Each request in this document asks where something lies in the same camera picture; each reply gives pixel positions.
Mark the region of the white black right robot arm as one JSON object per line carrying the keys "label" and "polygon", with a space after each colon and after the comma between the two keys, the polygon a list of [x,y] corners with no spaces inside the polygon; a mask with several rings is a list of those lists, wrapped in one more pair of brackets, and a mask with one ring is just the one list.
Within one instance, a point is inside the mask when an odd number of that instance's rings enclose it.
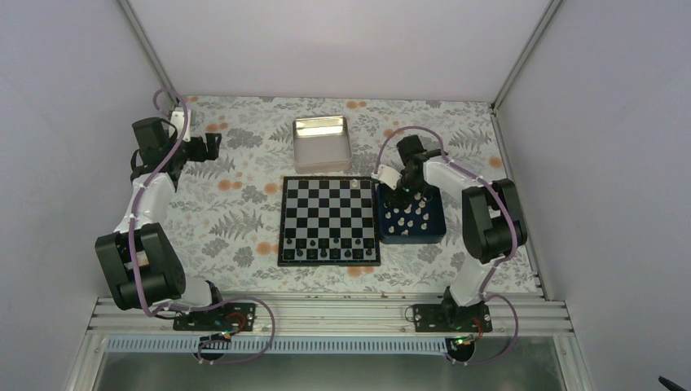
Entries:
{"label": "white black right robot arm", "polygon": [[507,178],[488,182],[455,163],[442,147],[425,149],[416,135],[403,138],[396,148],[403,170],[390,204],[408,207],[431,190],[460,198],[462,237],[472,261],[462,265],[445,289],[439,309],[443,325],[460,332],[481,319],[486,287],[496,269],[527,241],[516,185]]}

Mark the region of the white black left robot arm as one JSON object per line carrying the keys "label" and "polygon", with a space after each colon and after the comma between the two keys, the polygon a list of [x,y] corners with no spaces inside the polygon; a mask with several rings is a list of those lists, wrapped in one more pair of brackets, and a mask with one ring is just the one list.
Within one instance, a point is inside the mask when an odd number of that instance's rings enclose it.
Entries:
{"label": "white black left robot arm", "polygon": [[227,308],[218,288],[208,280],[188,277],[162,227],[188,162],[219,156],[222,137],[207,133],[190,137],[187,125],[149,117],[132,125],[139,145],[130,159],[133,193],[114,232],[95,241],[95,252],[108,289],[121,310],[156,306],[195,308],[205,329],[221,327]]}

